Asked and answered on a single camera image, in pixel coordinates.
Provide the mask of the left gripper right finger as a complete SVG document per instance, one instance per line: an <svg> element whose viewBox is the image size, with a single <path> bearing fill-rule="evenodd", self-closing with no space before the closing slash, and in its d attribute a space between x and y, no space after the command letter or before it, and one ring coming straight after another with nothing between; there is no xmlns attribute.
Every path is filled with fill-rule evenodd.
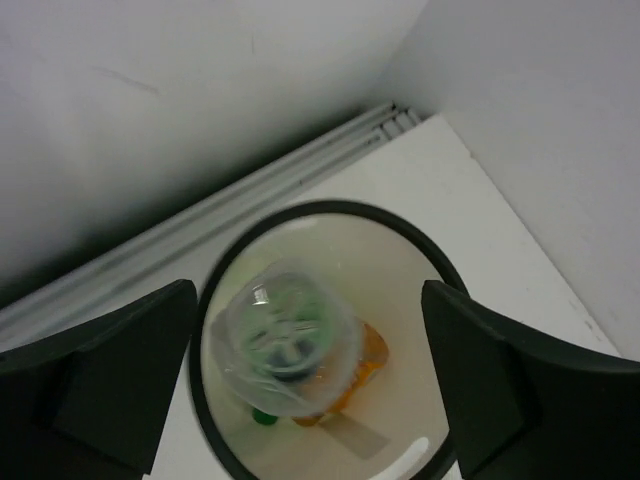
<svg viewBox="0 0 640 480"><path fill-rule="evenodd" d="M463 478L638 478L638 362L550 336L442 282L425 282L421 303Z"/></svg>

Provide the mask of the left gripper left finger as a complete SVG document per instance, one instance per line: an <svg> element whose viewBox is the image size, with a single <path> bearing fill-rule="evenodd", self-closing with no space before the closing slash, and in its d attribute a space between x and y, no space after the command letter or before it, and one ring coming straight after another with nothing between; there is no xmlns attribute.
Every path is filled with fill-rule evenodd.
<svg viewBox="0 0 640 480"><path fill-rule="evenodd" d="M2 478L149 474L196 310L195 285L178 280L2 352Z"/></svg>

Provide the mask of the orange juice bottle front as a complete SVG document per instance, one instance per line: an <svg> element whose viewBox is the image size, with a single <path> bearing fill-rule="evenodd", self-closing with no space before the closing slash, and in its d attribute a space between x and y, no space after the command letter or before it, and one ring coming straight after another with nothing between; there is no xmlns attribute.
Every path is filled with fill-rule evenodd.
<svg viewBox="0 0 640 480"><path fill-rule="evenodd" d="M389 348L386 341L369 323L360 321L360 326L363 333L363 348L350 386L328 410L317 415L293 417L292 420L297 425L301 427L312 427L326 416L341 413L347 407L355 392L363 388L387 364Z"/></svg>

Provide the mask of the clear bottle black label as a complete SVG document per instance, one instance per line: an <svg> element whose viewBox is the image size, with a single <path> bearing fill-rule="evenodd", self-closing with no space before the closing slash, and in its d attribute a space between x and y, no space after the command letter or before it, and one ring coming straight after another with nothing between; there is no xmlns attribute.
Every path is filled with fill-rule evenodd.
<svg viewBox="0 0 640 480"><path fill-rule="evenodd" d="M253 276L209 320L208 335L228 387L276 417L328 411L352 384L364 348L346 300L294 260Z"/></svg>

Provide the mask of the green plastic bottle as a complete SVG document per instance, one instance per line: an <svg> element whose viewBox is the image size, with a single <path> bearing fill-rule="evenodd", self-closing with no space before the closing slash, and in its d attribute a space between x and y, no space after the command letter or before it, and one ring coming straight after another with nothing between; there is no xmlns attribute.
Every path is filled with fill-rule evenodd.
<svg viewBox="0 0 640 480"><path fill-rule="evenodd" d="M258 408L253 408L251 412L253 420L263 426L271 426L278 422L279 418L277 416L265 413Z"/></svg>

